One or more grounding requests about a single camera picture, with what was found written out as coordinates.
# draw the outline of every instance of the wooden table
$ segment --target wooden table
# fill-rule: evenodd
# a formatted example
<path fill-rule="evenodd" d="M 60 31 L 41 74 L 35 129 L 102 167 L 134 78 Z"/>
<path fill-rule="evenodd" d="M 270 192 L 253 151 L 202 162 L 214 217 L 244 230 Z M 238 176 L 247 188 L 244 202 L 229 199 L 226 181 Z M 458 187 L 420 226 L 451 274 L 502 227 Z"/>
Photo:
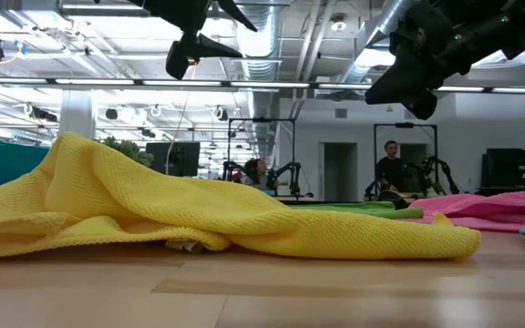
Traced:
<path fill-rule="evenodd" d="M 312 261 L 158 244 L 0 260 L 0 327 L 525 328 L 525 238 L 467 261 Z"/>

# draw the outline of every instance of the air duct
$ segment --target air duct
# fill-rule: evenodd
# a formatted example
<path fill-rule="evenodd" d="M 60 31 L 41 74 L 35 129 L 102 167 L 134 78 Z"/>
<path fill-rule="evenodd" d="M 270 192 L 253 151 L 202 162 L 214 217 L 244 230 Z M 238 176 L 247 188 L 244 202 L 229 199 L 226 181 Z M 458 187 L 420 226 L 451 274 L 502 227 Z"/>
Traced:
<path fill-rule="evenodd" d="M 251 32 L 243 26 L 237 29 L 236 40 L 240 50 L 246 56 L 275 57 L 279 45 L 279 7 L 271 5 L 244 5 L 241 10 L 259 30 Z M 277 64 L 272 61 L 243 61 L 242 71 L 248 80 L 275 80 Z M 278 118 L 279 96 L 277 93 L 252 92 L 249 94 L 249 110 L 253 118 Z M 261 158 L 267 158 L 273 152 L 275 125 L 257 123 L 253 125 Z"/>
<path fill-rule="evenodd" d="M 386 39 L 398 27 L 398 20 L 418 2 L 419 0 L 387 0 L 381 15 L 362 23 L 355 40 L 357 58 L 341 75 L 339 82 L 346 84 L 362 82 L 371 67 L 359 66 L 356 63 L 357 59 L 368 46 Z"/>

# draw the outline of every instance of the yellow towel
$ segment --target yellow towel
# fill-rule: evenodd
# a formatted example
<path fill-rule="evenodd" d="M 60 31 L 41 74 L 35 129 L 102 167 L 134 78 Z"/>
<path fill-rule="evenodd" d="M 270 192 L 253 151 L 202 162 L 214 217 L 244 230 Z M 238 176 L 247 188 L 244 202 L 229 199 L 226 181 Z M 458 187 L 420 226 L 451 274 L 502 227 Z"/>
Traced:
<path fill-rule="evenodd" d="M 161 175 L 67 133 L 44 161 L 0 186 L 0 257 L 105 242 L 195 240 L 334 259 L 468 257 L 479 233 L 368 215 L 292 210 L 255 188 Z"/>

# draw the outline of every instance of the pink cloth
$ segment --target pink cloth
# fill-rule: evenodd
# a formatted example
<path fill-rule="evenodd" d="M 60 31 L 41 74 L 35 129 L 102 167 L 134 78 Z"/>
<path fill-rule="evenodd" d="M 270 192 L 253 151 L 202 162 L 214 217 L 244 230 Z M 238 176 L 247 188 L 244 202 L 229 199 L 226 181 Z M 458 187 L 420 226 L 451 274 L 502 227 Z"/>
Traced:
<path fill-rule="evenodd" d="M 423 209 L 423 219 L 412 222 L 430 223 L 439 211 L 453 224 L 482 231 L 518 232 L 525 223 L 525 191 L 504 193 L 491 197 L 451 195 L 417 200 L 410 207 Z"/>

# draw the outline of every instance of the computer screen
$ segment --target computer screen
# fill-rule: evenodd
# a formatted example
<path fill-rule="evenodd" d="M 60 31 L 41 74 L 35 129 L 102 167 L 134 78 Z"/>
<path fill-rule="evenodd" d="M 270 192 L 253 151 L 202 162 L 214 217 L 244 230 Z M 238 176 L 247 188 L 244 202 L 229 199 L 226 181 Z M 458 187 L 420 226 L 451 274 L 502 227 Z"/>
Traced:
<path fill-rule="evenodd" d="M 166 173 L 166 157 L 170 150 L 170 142 L 150 142 L 146 151 L 153 154 L 151 168 L 157 172 Z M 176 177 L 195 177 L 198 175 L 200 162 L 200 142 L 176 142 L 170 153 L 169 175 Z"/>

